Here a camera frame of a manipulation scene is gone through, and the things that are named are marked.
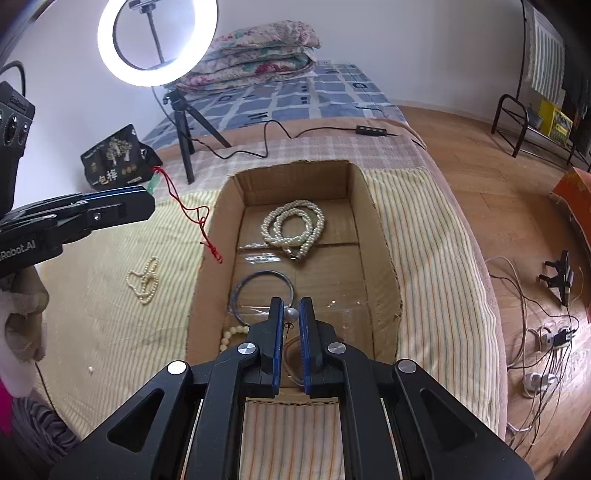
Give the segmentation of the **gloved operator hand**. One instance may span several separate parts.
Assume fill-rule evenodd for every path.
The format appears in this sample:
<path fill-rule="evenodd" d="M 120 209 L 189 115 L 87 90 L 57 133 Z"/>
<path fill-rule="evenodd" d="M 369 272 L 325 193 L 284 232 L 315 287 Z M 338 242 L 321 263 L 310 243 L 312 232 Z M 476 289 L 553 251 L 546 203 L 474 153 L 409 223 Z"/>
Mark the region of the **gloved operator hand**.
<path fill-rule="evenodd" d="M 1 280 L 1 381 L 12 397 L 28 396 L 46 354 L 43 312 L 49 293 L 35 267 Z"/>

